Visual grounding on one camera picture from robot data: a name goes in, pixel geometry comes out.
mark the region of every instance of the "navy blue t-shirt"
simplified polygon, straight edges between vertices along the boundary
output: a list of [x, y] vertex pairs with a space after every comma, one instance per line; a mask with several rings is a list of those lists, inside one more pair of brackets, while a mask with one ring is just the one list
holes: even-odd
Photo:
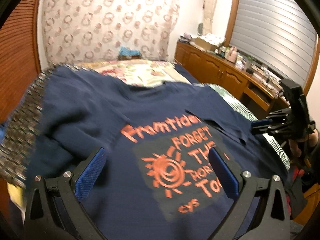
[[210, 87], [133, 87], [59, 67], [43, 108], [27, 180], [60, 176], [92, 149], [107, 149], [83, 205], [109, 240], [207, 239], [233, 203], [208, 161], [215, 145], [257, 177], [286, 178], [264, 137]]

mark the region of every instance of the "wooden desk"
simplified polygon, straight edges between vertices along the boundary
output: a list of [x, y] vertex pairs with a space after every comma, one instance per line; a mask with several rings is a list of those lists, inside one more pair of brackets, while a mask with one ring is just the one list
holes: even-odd
[[246, 71], [236, 68], [226, 59], [189, 44], [178, 42], [174, 59], [200, 83], [213, 83], [228, 90], [259, 119], [266, 117], [279, 100], [277, 95]]

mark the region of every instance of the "metal screw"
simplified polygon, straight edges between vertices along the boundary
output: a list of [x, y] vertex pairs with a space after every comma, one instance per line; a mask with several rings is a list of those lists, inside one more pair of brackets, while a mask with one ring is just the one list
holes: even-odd
[[244, 171], [243, 172], [243, 176], [245, 176], [246, 178], [250, 178], [251, 177], [251, 173], [249, 171]]
[[66, 171], [65, 173], [63, 173], [63, 177], [70, 178], [71, 174], [72, 174], [71, 171]]
[[279, 177], [278, 175], [273, 175], [273, 179], [274, 179], [275, 181], [280, 181], [280, 177]]
[[35, 177], [35, 181], [40, 181], [41, 180], [41, 175], [37, 175], [36, 177]]

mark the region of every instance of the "white wall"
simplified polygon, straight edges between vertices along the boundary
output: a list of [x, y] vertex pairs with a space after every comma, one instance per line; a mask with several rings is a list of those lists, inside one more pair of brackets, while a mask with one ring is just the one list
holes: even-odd
[[[180, 12], [179, 18], [176, 26], [171, 32], [169, 39], [169, 61], [174, 60], [175, 48], [177, 44], [177, 39], [184, 32], [191, 34], [197, 33], [197, 27], [200, 22], [202, 22], [203, 17], [203, 0], [179, 0]], [[48, 68], [47, 59], [44, 52], [43, 36], [42, 36], [42, 9], [43, 9], [43, 0], [40, 0], [39, 10], [38, 10], [38, 48], [39, 48], [39, 57], [41, 68], [44, 70]]]
[[212, 18], [212, 33], [225, 37], [228, 27], [232, 0], [217, 0], [216, 9]]
[[316, 121], [316, 127], [320, 127], [320, 60], [311, 88], [307, 95], [309, 113]]
[[179, 0], [180, 12], [169, 40], [169, 61], [174, 60], [177, 39], [183, 33], [197, 34], [198, 24], [203, 18], [203, 0]]

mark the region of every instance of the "window blind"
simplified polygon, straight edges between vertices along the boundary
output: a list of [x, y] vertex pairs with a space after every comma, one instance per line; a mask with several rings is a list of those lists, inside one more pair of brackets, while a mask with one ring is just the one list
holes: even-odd
[[304, 85], [316, 31], [294, 0], [239, 0], [230, 44]]

